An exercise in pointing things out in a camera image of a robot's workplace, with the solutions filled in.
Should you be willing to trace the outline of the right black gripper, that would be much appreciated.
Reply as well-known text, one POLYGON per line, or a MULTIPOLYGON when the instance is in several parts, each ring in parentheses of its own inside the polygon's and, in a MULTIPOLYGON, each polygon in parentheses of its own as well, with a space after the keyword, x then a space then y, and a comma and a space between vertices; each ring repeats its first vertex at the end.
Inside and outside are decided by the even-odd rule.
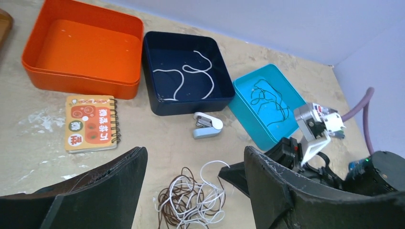
MULTIPOLYGON (((343 180, 331 170, 330 159, 323 152, 318 152, 317 156, 324 160, 325 166, 315 168, 308 163, 301 165, 303 159, 302 147, 295 138, 281 138, 274 147, 265 152, 265 155, 308 179, 339 190, 343 189, 343 180)), ((218 177, 233 185, 247 197, 250 196, 244 162, 222 167, 218 177)))

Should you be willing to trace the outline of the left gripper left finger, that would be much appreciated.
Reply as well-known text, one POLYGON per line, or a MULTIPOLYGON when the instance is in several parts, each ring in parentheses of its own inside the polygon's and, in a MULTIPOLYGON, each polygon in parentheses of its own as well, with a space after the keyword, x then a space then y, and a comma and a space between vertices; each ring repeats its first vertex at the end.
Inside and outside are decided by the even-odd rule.
POLYGON ((3 229, 129 229, 148 153, 135 147, 114 160, 31 194, 0 198, 3 229))

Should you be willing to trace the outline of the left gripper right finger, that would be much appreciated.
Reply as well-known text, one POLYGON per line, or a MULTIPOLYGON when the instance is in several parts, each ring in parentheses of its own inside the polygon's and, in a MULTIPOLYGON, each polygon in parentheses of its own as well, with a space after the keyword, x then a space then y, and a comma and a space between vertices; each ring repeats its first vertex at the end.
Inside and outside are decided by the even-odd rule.
POLYGON ((402 229, 405 194, 368 197, 312 181, 253 146, 245 175, 258 229, 402 229))

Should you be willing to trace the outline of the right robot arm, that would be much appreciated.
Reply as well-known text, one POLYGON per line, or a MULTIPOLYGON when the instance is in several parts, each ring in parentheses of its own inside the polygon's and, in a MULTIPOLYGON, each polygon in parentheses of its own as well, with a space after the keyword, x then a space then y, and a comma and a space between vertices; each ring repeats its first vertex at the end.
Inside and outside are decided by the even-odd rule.
POLYGON ((264 197, 286 201, 295 189, 312 198, 347 201, 405 191, 405 160, 388 151, 349 163, 344 179, 337 176, 325 153, 317 153, 324 166, 301 165, 303 147, 295 138, 283 137, 272 149, 258 158, 260 170, 254 172, 254 161, 221 168, 218 176, 249 198, 264 197))

